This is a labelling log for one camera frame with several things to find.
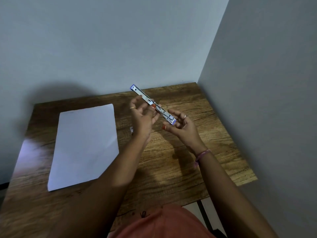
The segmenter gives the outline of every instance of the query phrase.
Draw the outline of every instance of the wood grain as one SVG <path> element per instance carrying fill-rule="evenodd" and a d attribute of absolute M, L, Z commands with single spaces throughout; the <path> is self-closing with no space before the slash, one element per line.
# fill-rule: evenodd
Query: wood grain
<path fill-rule="evenodd" d="M 164 108 L 173 107 L 188 114 L 202 140 L 237 185 L 256 180 L 196 83 L 151 88 L 145 93 Z M 1 237 L 45 237 L 71 198 L 91 184 L 90 181 L 53 192 L 47 190 L 60 112 L 112 103 L 122 150 L 131 138 L 128 106 L 135 96 L 130 91 L 34 106 L 0 211 Z M 194 157 L 175 136 L 161 129 L 163 120 L 160 117 L 153 127 L 151 142 L 142 154 L 112 229 L 139 210 L 172 202 L 186 205 L 208 196 L 199 169 L 193 167 Z"/>

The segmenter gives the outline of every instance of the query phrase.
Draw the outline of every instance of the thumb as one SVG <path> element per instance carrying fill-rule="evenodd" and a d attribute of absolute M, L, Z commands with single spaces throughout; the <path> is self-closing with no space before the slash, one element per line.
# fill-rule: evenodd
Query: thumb
<path fill-rule="evenodd" d="M 153 114 L 155 112 L 155 108 L 156 108 L 156 105 L 155 104 L 152 104 L 152 105 L 149 105 L 145 111 L 145 116 L 149 116 L 151 119 L 153 117 Z"/>
<path fill-rule="evenodd" d="M 173 135 L 176 135 L 177 137 L 180 135 L 180 132 L 181 132 L 181 130 L 179 128 L 176 128 L 176 127 L 170 125 L 168 122 L 163 122 L 162 129 L 164 129 L 167 132 L 172 133 Z"/>

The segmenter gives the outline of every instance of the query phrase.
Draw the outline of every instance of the hand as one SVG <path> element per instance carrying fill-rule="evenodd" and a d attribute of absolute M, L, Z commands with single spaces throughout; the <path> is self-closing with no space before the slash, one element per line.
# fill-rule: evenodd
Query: hand
<path fill-rule="evenodd" d="M 137 102 L 141 99 L 142 95 L 139 95 L 130 102 L 133 136 L 144 139 L 147 145 L 150 141 L 152 125 L 158 120 L 159 113 L 155 109 L 155 104 L 150 106 L 146 102 L 136 108 Z"/>
<path fill-rule="evenodd" d="M 201 140 L 194 122 L 188 116 L 184 118 L 184 113 L 172 108 L 170 108 L 168 112 L 174 115 L 177 121 L 174 126 L 164 121 L 162 127 L 164 130 L 176 135 L 194 155 L 198 155 L 208 149 Z"/>

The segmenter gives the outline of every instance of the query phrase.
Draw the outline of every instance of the white sheet of paper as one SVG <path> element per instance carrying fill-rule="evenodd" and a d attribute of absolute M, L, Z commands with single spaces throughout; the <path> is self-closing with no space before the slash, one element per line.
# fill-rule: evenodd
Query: white sheet of paper
<path fill-rule="evenodd" d="M 113 104 L 60 113 L 48 190 L 97 179 L 118 153 Z"/>

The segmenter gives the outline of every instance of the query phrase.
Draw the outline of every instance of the person's right hand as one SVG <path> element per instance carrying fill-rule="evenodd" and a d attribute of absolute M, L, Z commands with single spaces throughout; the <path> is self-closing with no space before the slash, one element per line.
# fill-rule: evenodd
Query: person's right hand
<path fill-rule="evenodd" d="M 184 113 L 172 108 L 168 112 L 177 121 L 173 126 L 169 122 L 164 121 L 162 127 L 164 130 L 176 135 L 194 155 L 198 155 L 208 149 L 201 140 L 194 122 L 188 116 L 185 117 Z"/>

